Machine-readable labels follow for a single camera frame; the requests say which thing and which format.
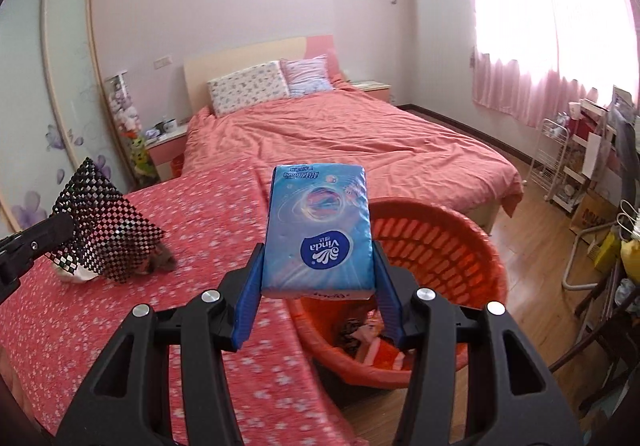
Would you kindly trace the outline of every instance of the frosted glass door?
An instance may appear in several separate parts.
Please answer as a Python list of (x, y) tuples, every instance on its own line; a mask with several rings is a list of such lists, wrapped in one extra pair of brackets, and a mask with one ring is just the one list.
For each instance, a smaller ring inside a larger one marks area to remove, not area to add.
[(49, 103), (40, 4), (0, 6), (0, 192), (23, 228), (51, 213), (72, 172)]
[(113, 185), (130, 190), (98, 88), (87, 30), (86, 0), (47, 0), (50, 77), (74, 153), (91, 157)]

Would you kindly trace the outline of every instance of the cardboard box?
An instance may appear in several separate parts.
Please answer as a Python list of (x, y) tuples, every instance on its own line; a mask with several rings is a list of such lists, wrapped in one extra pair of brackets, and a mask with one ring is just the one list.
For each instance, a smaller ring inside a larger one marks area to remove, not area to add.
[(571, 219), (571, 230), (577, 234), (582, 230), (613, 222), (617, 213), (616, 206), (595, 191), (588, 190)]

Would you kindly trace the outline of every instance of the mug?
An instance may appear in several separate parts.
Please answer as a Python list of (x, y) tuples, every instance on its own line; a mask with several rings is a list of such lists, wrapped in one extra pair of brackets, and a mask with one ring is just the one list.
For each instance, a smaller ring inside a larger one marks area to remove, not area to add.
[(168, 134), (169, 132), (173, 132), (177, 130), (178, 122), (175, 119), (169, 119), (169, 121), (164, 122), (164, 132)]

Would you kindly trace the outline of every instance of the pillow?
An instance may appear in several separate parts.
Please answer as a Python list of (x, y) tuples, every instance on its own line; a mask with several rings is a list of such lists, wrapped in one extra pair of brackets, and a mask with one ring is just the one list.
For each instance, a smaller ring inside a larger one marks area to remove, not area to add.
[(280, 63), (270, 61), (209, 82), (215, 115), (220, 118), (242, 108), (289, 97)]
[(292, 98), (334, 90), (329, 81), (326, 55), (311, 60), (280, 60)]

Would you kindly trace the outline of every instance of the wall outlet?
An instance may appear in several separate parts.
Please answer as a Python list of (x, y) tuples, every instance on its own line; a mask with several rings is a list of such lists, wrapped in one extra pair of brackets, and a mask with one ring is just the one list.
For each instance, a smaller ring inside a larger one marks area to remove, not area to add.
[(173, 62), (174, 59), (171, 56), (165, 56), (164, 58), (154, 61), (154, 68), (158, 70), (162, 67), (166, 67), (167, 65), (171, 65)]

